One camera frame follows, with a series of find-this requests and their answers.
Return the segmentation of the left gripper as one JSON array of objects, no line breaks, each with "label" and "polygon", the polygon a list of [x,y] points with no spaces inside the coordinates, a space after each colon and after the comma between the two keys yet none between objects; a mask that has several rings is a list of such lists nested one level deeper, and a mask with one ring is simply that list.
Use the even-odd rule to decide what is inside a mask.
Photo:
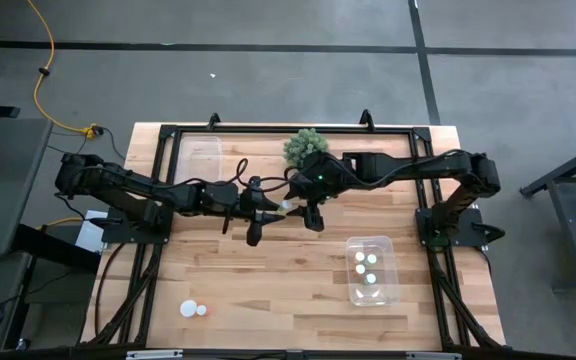
[{"label": "left gripper", "polygon": [[246,189],[241,194],[241,209],[249,214],[249,227],[247,230],[246,243],[249,246],[257,246],[262,238],[262,226],[282,221],[285,219],[284,215],[262,212],[260,215],[257,212],[262,202],[263,211],[278,211],[282,208],[278,204],[260,192],[261,178],[259,176],[252,176]]}]

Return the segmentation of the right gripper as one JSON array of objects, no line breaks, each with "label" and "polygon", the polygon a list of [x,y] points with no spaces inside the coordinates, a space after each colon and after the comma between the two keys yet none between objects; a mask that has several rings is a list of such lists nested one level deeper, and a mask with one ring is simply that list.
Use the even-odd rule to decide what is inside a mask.
[{"label": "right gripper", "polygon": [[306,205],[298,205],[286,215],[301,217],[306,229],[315,232],[323,231],[325,225],[318,204],[325,198],[325,185],[326,183],[320,177],[310,178],[301,172],[296,174],[284,200],[301,199],[306,201]]}]

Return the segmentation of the clear plastic bin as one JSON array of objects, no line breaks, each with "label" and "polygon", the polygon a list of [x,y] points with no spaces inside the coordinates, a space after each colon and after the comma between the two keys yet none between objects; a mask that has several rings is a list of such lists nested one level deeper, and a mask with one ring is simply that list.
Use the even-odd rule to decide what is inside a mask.
[{"label": "clear plastic bin", "polygon": [[[365,254],[364,261],[355,260],[357,252]],[[367,262],[369,254],[377,256],[375,264]],[[358,307],[389,306],[400,301],[395,252],[389,237],[350,237],[346,241],[345,257],[349,299],[352,304]],[[366,268],[362,275],[355,272],[358,264]],[[369,273],[376,275],[376,282],[372,285],[365,283],[365,276]]]},{"label": "clear plastic bin", "polygon": [[216,136],[188,136],[180,141],[175,184],[197,178],[222,179],[222,141]]}]

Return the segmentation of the green potted artificial plant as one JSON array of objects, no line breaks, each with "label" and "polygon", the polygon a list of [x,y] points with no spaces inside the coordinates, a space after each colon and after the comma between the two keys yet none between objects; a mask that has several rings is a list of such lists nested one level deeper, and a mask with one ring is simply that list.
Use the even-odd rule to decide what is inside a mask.
[{"label": "green potted artificial plant", "polygon": [[300,129],[283,146],[283,157],[289,166],[300,167],[303,160],[315,152],[327,152],[327,140],[314,128]]}]

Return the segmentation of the white paper sheet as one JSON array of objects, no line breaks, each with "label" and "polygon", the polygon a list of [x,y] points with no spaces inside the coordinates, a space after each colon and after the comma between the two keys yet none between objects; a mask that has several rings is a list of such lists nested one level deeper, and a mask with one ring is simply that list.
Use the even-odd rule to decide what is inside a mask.
[{"label": "white paper sheet", "polygon": [[102,241],[104,230],[101,227],[94,225],[91,222],[91,219],[106,219],[107,216],[107,212],[88,210],[85,214],[85,220],[81,224],[75,245],[91,252],[103,252],[107,248]]}]

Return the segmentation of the black aluminium table frame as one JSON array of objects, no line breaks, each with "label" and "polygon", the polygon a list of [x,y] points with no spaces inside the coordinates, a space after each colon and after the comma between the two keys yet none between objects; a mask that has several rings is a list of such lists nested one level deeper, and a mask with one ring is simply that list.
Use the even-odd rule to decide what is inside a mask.
[{"label": "black aluminium table frame", "polygon": [[[221,175],[229,178],[241,158],[252,175],[281,176],[288,127],[251,124],[216,127],[212,134],[192,129],[182,136],[217,136],[222,142]],[[410,138],[425,155],[414,125],[382,125],[377,131],[405,129],[403,135],[370,133],[341,125],[351,134],[326,134],[336,156],[374,151],[410,156]],[[321,206],[323,232],[304,229],[300,218],[265,226],[257,247],[245,244],[247,224],[232,221],[222,234],[221,219],[175,215],[163,247],[147,348],[440,350],[428,257],[417,237],[419,205],[414,182],[396,182],[371,192],[349,191]],[[359,307],[351,303],[346,241],[355,236],[386,236],[393,242],[399,301]],[[453,250],[461,295],[487,333],[504,344],[504,334],[486,260],[479,251]],[[207,306],[207,315],[186,318],[184,300]]]}]

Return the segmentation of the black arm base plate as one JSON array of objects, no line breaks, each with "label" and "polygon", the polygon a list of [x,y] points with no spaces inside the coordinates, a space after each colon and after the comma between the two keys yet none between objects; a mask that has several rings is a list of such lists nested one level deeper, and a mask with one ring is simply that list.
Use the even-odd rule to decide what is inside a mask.
[{"label": "black arm base plate", "polygon": [[167,243],[170,237],[169,229],[140,229],[128,223],[107,223],[102,229],[102,241],[108,244],[161,245]]},{"label": "black arm base plate", "polygon": [[453,235],[445,235],[432,225],[431,210],[417,209],[415,212],[417,232],[422,245],[434,248],[451,246],[481,247],[486,246],[484,237],[472,228],[473,223],[482,223],[481,212],[476,209],[465,210]]}]

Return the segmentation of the silver metal bracket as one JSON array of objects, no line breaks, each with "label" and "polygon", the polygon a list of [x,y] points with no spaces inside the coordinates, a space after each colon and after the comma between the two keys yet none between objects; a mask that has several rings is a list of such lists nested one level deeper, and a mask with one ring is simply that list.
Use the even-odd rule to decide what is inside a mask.
[{"label": "silver metal bracket", "polygon": [[181,349],[149,349],[129,351],[125,360],[182,360]]},{"label": "silver metal bracket", "polygon": [[406,352],[406,360],[462,360],[459,353],[447,352]]}]

